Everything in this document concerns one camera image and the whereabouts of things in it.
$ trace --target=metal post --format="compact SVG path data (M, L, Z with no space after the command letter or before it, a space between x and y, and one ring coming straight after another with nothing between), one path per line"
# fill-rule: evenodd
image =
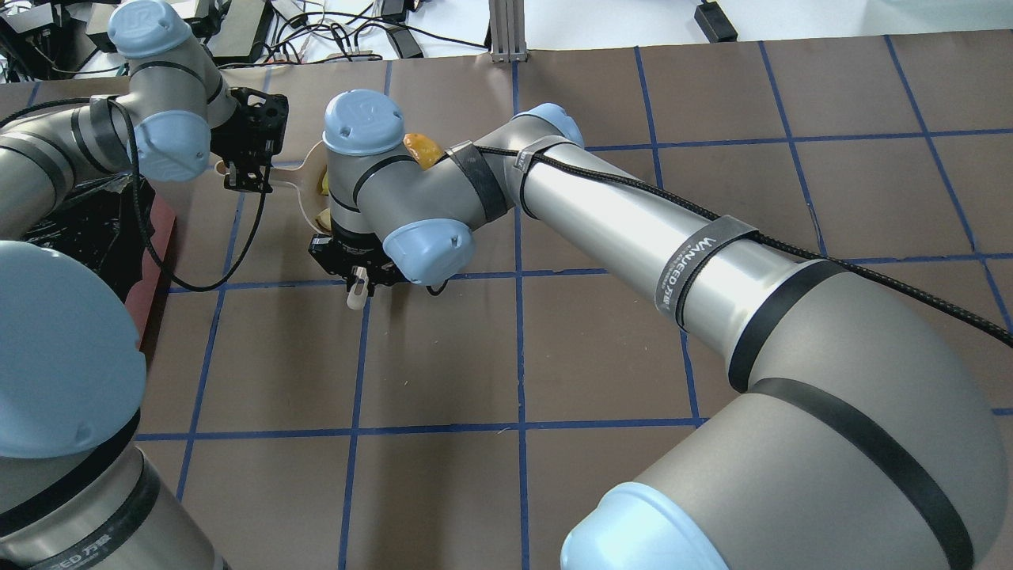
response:
M524 39L524 0L489 0L492 61L528 61Z

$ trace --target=black band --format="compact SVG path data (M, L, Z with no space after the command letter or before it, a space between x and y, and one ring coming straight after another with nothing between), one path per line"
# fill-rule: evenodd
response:
M357 206L359 205L359 192L363 190L363 185L366 184L366 180L373 177L373 174L379 172L380 170L386 168L387 166L390 166L395 162L414 162L414 161L415 159L408 156L407 154L395 154L394 156L388 156L387 158L384 158L383 160L370 166L368 170L363 172L363 175L359 176L359 180L356 181L356 187L352 190L352 200L355 201ZM354 212L359 211L359 210L353 210L352 208L348 209Z
M123 429L95 447L91 455L59 481L27 501L7 512L0 513L0 537L6 537L34 524L44 516L67 504L85 487L91 485L127 447L131 438L134 437L134 432L137 431L137 425L140 421L141 414L138 412Z
M685 329L683 309L686 295L700 269L714 253L730 243L756 233L757 228L731 216L721 216L689 236L669 258L654 290L654 307Z
M214 101L215 99L218 98L218 94L222 92L222 89L224 87L225 87L225 79L223 79L222 76L219 75L218 76L218 86L215 87L215 92L212 93L210 97L208 97L208 104L211 104L212 101Z
M112 174L112 170L108 170L105 166L102 166L101 162L95 158L95 155L91 153L91 149L84 142L84 136L81 134L81 109L75 108L74 112L70 115L70 131L74 135L74 142L77 143L77 149L81 151L81 155L84 156L85 160L99 172L103 174Z
M186 67L185 65L179 65L178 63L174 63L174 62L170 62L170 61L150 61L148 63L142 63L141 65L139 65L139 66L135 67L133 70L131 70L130 76L134 77L135 75L137 75L138 73L141 73L145 69L151 69L153 67L167 67L169 69L177 69L179 71L183 71L183 72L191 75L194 79L197 79L198 81L200 81L202 85L204 85L204 77L201 77L200 75L198 75L198 73L196 71L193 71L192 69Z
M832 261L815 261L798 269L785 279L776 292L757 310L743 331L728 364L728 383L736 392L749 390L750 374L767 338L791 308L827 278L846 269Z
M361 211L359 210L359 208L356 208L355 206L348 206L344 201L341 201L340 199L338 199L337 196L334 195L333 193L331 193L330 196L334 198L334 201L337 202L338 206L344 208L345 210L347 210L349 212L355 212L357 214L361 213Z
M468 141L457 145L449 149L447 155L475 188L475 193L482 202L486 222L491 222L506 213L506 196L499 186L499 180L492 173L492 168L482 153L475 148L474 143Z
M119 145L123 149L122 156L126 156L126 162L130 163L130 153L127 145L116 134L116 126L112 120L112 106L108 99L104 97L92 97L88 103L88 114L91 117L91 131L95 134L95 142L99 149L114 147Z
M7 150L12 150L21 156L24 156L28 160L35 163L36 166L46 172L46 175L50 178L50 182L53 183L53 207L55 208L59 203L61 195L66 195L67 190L67 178L64 176L64 170L57 164L56 160L46 154L41 148L31 144L30 142L15 138L12 136L0 136L0 148L6 148Z
M950 569L970 570L975 547L960 513L918 460L871 418L840 398L797 381L764 379L750 394L791 404L851 442L908 497L939 541Z
M67 165L70 167L70 176L71 176L71 178L73 180L75 180L75 181L78 179L78 177L77 177L77 166L74 165L74 160L70 157L69 154L67 154L67 151L63 149L62 145L57 144L52 139L48 139L48 138L40 135L38 133L23 132L22 131L22 134L27 135L27 136L32 137L32 138L36 138L36 139L43 141L44 143L52 146L53 149L56 150L58 153L60 153L60 156L62 156L63 159L67 161Z
M27 570L87 570L98 566L144 524L161 489L158 474L147 460L142 460L141 477L112 516L74 546Z

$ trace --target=cable strap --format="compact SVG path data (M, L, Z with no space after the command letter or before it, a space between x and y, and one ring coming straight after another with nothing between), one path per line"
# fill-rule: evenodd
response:
M521 171L521 182L518 184L518 200L521 202L521 208L524 210L524 213L528 214L528 216L532 219L537 220L538 216L531 212L528 208L527 200L524 198L524 188L526 185L525 182L528 181L528 172L531 170L531 166L535 163L536 155L540 155L546 150L561 144L576 145L576 143L566 137L548 135L522 148L520 152L517 153L517 158L514 159L514 167Z
M676 249L657 280L654 307L686 329L683 308L690 284L704 263L729 243L757 233L759 230L731 216L721 216L703 226Z

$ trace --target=black cable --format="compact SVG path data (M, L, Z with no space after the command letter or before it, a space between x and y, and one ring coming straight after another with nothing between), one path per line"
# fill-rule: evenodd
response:
M272 65L316 65L319 63L330 63L332 61L344 60L346 57L365 59L366 61L381 61L383 56L380 54L352 54L348 56L331 56L329 58L324 58L322 60L308 61L303 63L297 63L294 61L272 61L272 62L260 62L260 63L227 63L218 69L245 69L248 67L270 67Z
M31 114L32 112L35 112L36 110L43 110L45 108L52 108L54 106L67 106L67 105L71 105L71 104L84 104L84 103L86 103L86 102L88 102L91 99L89 99L88 97L72 97L72 98L69 98L69 99L57 99L57 100L54 100L54 101L46 101L46 102L41 102L41 103L37 103L37 104L33 104L31 106L22 108L21 110L12 112L12 113L8 114L7 116L5 116L2 120L0 120L0 129L3 129L4 127L6 127L7 125L9 125L10 123L13 123L14 120L17 120L18 118L24 116L25 114Z
M344 31L344 28L342 27L342 25L350 25L353 22L355 22L360 17L362 17L363 15L365 15L366 12L368 12L370 10L370 8L372 8L372 7L373 7L373 2L370 2L369 5L367 5L365 8L363 8L363 11L359 12L359 14L357 14L355 17L353 17L348 21L344 22L343 24L341 24L339 22L334 22L333 25L336 25L338 27L338 29L340 29L341 32L344 33L345 40L347 40L348 39L348 33L346 31ZM280 12L277 8L275 8L274 4L271 4L271 8L275 10L275 12L279 16L285 17L284 14L282 14L282 12ZM302 19L305 16L309 16L309 15L313 15L313 14L321 14L321 12L302 12L300 14L297 14L295 17L298 20L298 19ZM299 33L298 35L297 35L297 33L300 32L300 31L306 31L307 28L309 28L308 32L310 34L312 34L312 35L314 35L316 37L319 37L321 39L324 39L324 40L330 40L330 39L332 39L332 37L334 35L333 31L330 30L330 27L331 27L331 25L328 25L328 24L324 23L323 20L311 23L311 22L309 22L309 19L307 18L307 23L305 25L303 25L303 26L300 26L300 28L296 30L296 33L293 33L292 35L289 36L288 40L291 40L291 39L293 39L293 38L295 38L295 37L297 37L299 35L305 35L306 33ZM331 37L328 37L327 35L324 35L321 32L321 30L330 31L331 32ZM275 29L275 33L274 33L274 36L271 38L271 44L272 45L280 46L281 44L284 44L284 42L281 42L281 37L282 37L282 32L283 31L284 31L284 26L283 25L279 25ZM275 52L277 52L277 49L268 53L267 59L269 59L270 57L272 57Z
M477 146L476 148L480 152L485 154L496 154L499 156L518 155L518 152L516 150L506 150L502 148L492 148L485 146ZM697 214L700 217L706 218L707 220L715 220L718 217L720 217L714 212L711 212L710 210L698 203L690 201L685 197L672 193L668 190L661 189L655 185L649 184L643 180L638 180L636 178L631 178L629 176L613 174L611 172L602 172L599 170L592 170L589 168L582 168L580 166L574 166L572 164L567 164L566 162L556 160L555 158L551 158L540 153L535 154L535 156L533 157L533 161L542 162L547 166L551 166L568 174L572 174L590 180L607 181L646 191L648 193L661 197L663 199L671 201L681 208L689 210L690 212L693 212L694 214ZM970 325L971 327L982 331L983 333L995 338L996 340L1000 341L1006 346L1013 348L1013 335L1010 335L1009 331L1007 331L1006 329L963 308L960 308L947 301L941 300L931 294L923 292L922 290L913 287L913 284L909 284L903 280L899 280L887 274L883 274L879 271L872 270L871 268L855 264L850 261L846 261L844 259L839 259L837 257L832 257L829 255L823 255L815 251L810 251L803 247L792 245L791 243L787 243L785 241L782 241L775 237L771 237L764 233L758 233L754 237L752 237L752 239L760 244L788 253L790 255L794 255L796 257L801 257L803 259L827 259L830 261L834 261L840 264L841 266L847 268L848 270L858 274L859 276L864 276L869 280L878 282L882 284L882 287L884 288L893 290L894 292L903 294L921 304L924 304L928 307L931 307L932 309L935 309L936 311L939 311L958 321L966 323L967 325Z
M326 31L326 32L330 33L330 36L328 37L326 35L323 35L322 33L320 33L320 31ZM292 33L290 33L284 39L281 39L278 36L276 36L276 38L274 39L275 43L271 44L271 45L268 45L268 44L266 44L264 42L255 42L254 46L255 45L261 45L261 46L263 46L264 51L265 51L265 54L263 56L264 61L259 62L259 64L281 63L281 62L269 62L269 61L267 61L267 60L270 60L271 58L274 58L278 54L278 52L279 52L280 49L281 49L282 53L285 54L285 57L286 57L287 61L291 62L293 59L295 59L296 60L295 63L302 64L303 61L302 61L302 57L300 57L300 55L299 55L299 50L297 50L295 48L295 46L292 45L292 42L294 39L297 39L299 37L302 37L302 36L305 36L305 35L309 35L309 34L315 35L317 37L321 37L323 39L334 42L337 45L338 50L340 50L340 52L342 54L342 57L346 58L348 61L354 61L354 59L353 59L354 56L361 56L362 55L362 54L352 54L352 55L349 55L344 50L342 42L346 42L346 43L350 44L350 39L348 39L347 33L345 33L343 29L341 29L341 27L340 27L339 24L337 24L337 23L333 23L333 24L313 23L313 24L308 24L308 25L300 27L299 29L297 29L297 30L293 31ZM221 67L219 67L219 69L228 69L228 67L221 66Z
M371 27L379 27L380 29L382 29L384 33L387 35L388 40L390 40L390 29L387 26L383 25L382 23L377 23L375 21L368 21L363 25L357 27L356 30L352 32L352 42L356 48L359 48L359 34Z
M443 293L444 293L444 290L446 290L446 289L447 289L447 283L448 283L448 282L450 282L450 278L446 278L446 279L444 279L444 283L443 283L443 284L441 284L441 287L440 287L440 289L439 289L439 290L434 290L434 289L433 289L433 288L431 287L431 284L426 284L426 287L425 287L425 291L426 291L426 292L428 292L428 294L430 294L431 296L433 296L434 298L439 298L439 297L440 297L440 294L443 294Z
M430 37L433 37L435 39L440 39L442 42L450 42L452 44L460 44L462 46L470 46L472 48L478 48L478 49L483 50L483 51L485 50L485 46L482 46L481 44L475 44L475 43L472 43L472 42L466 42L464 39L457 39L455 37L448 37L446 35L440 35L439 33L433 33L432 31L426 31L424 29L420 29L418 27L415 27L413 25L408 25L406 23L387 22L383 18L379 18L379 17L375 17L375 16L363 16L363 15L360 15L360 16L357 17L356 14L353 14L353 13L349 13L349 12L334 12L334 11L329 11L329 10L321 10L321 11L318 11L318 12L302 12L302 13L296 14L296 15L292 16L291 18L289 18L289 19L285 20L284 22L282 22L279 25L278 30L276 30L276 31L284 30L286 27L290 27L293 24L293 22L295 22L296 20L298 20L300 18L303 18L305 16L313 15L313 14L331 15L331 16L345 16L345 17L353 16L353 17L356 17L356 19L364 19L364 20L367 20L369 22L385 22L385 23L387 23L387 24L389 24L391 26L400 27L400 28L403 28L403 29L410 29L411 31L414 31L416 33L421 33L422 35L428 35Z
M162 257L158 255L158 251L155 250L155 246L151 243L151 235L148 233L150 220L145 220L144 214L141 211L141 166L137 152L137 137L134 134L134 120L130 116L130 111L127 110L127 107L124 106L123 103L112 97L109 97L106 100L108 100L109 104L120 111L120 114L123 116L124 123L127 127L127 140L129 143L128 147L131 159L131 185L134 193L134 215L137 217L138 228L140 229L141 237L144 240L144 246L148 250L148 254L151 255L152 260L155 261L155 264L158 265L158 268L160 268L162 272L167 274L173 282L179 284L180 288L188 292L201 294L205 292L212 292L221 288L222 284L236 272L240 263L243 262L243 258L246 257L246 252L249 251L250 245L253 243L253 237L256 235L256 230L260 226L260 218L263 216L263 206L266 201L267 194L260 194L260 200L257 202L256 207L256 215L253 218L253 227L250 228L250 233L246 238L246 243L243 244L243 248L239 251L239 256L232 264L232 267L230 267L221 278L211 284L204 284L204 287L201 287L201 284L191 284L190 282L183 280L176 275L176 273L165 264Z
M67 75L91 75L91 74L94 74L94 73L108 73L110 71L116 71L118 69L120 69L121 67L123 67L123 65L118 65L115 67L110 67L108 69L96 69L94 71L68 71L66 69L60 69L59 67L57 67L56 62L53 61L53 60L51 60L50 57L47 56L45 52L43 52L42 50L40 50L38 46L35 46L34 44L32 44L31 47L36 52L38 52L38 55L43 56L43 59L46 60L46 63L50 64L50 69L52 69L53 71L56 71L57 73L64 73L64 74L67 74ZM95 48L94 50L92 50L92 52L90 54L88 54L88 57L84 58L84 62L87 63L88 60L90 60L91 58L93 58L95 56L95 54L97 54L97 53L98 53L98 48Z

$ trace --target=white floor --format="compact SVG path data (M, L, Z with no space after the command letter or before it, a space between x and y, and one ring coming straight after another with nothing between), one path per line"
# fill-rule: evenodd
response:
M323 0L328 10L359 12L369 0ZM527 0L526 35L533 50L582 50L700 44L706 38L693 19L697 0ZM720 0L741 40L787 39L1013 28L1013 0ZM313 4L308 8L317 9ZM333 16L338 21L345 18ZM481 43L488 25L487 0L428 0L408 23L435 33ZM415 34L427 57L481 53ZM300 39L297 45L302 46ZM363 48L396 57L379 30L363 36ZM312 39L305 59L336 52ZM100 54L85 67L116 65Z

